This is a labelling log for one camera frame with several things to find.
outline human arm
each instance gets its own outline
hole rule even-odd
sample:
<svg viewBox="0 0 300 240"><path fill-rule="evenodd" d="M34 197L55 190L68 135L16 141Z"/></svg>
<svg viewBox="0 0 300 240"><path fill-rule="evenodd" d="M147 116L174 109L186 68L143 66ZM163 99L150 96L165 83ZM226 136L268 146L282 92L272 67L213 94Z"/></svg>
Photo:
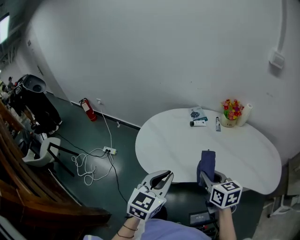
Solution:
<svg viewBox="0 0 300 240"><path fill-rule="evenodd" d="M236 240L230 208L219 209L220 240Z"/></svg>
<svg viewBox="0 0 300 240"><path fill-rule="evenodd" d="M137 229L137 226L139 225L139 223L140 223L140 220L135 217L127 219L127 221L124 223L124 225L121 227L121 229L113 237L112 240L125 240L128 238L133 238L133 236L135 234L134 230Z"/></svg>

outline white table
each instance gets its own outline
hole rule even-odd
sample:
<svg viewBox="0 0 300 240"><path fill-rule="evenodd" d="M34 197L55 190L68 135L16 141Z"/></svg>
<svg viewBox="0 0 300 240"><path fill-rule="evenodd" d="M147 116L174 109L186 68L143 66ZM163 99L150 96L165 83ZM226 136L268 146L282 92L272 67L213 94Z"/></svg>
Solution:
<svg viewBox="0 0 300 240"><path fill-rule="evenodd" d="M135 152L147 173L171 170L173 182L197 182L202 150L216 152L215 170L261 194L273 192L281 176L281 160L274 145L249 124L221 126L220 113L204 110L206 127L190 127L188 109L173 109L150 118L139 131Z"/></svg>

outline wrist bracelet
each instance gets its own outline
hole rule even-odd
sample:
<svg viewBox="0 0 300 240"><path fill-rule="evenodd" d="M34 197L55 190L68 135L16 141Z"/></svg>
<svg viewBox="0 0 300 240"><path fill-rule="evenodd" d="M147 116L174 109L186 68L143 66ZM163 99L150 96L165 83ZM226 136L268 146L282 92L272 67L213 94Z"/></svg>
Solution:
<svg viewBox="0 0 300 240"><path fill-rule="evenodd" d="M137 231L137 229L132 229L132 228L129 228L129 227L126 227L126 228L128 228L131 231Z"/></svg>
<svg viewBox="0 0 300 240"><path fill-rule="evenodd" d="M121 235L119 235L119 232L117 232L117 235L118 235L119 237L122 237L122 238L128 238L128 239L130 239L130 238L133 238L133 237L134 237L134 235L133 235L132 237L125 237L125 236L121 236Z"/></svg>

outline white chair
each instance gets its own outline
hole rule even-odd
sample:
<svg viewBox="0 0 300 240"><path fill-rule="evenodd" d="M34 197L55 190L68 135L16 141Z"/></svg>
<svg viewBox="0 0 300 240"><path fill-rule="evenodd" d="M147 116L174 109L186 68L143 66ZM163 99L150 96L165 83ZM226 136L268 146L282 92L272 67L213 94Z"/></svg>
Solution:
<svg viewBox="0 0 300 240"><path fill-rule="evenodd" d="M27 155L23 157L23 161L26 164L35 167L43 167L48 163L54 162L54 157L47 151L50 143L54 143L55 145L60 146L60 139L57 137L49 137L45 139L42 142L42 146L39 152L40 158L34 159L35 153L31 149L29 149ZM50 150L55 156L58 156L59 150L57 148L51 147Z"/></svg>

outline flower vase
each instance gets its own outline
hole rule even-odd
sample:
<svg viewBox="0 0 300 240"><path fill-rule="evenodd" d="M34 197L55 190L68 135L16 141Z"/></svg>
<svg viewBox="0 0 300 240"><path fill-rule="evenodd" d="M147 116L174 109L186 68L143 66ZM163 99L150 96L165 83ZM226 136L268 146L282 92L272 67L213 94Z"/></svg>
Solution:
<svg viewBox="0 0 300 240"><path fill-rule="evenodd" d="M229 120L225 117L224 114L222 114L220 123L226 128L232 128L235 126L236 120Z"/></svg>

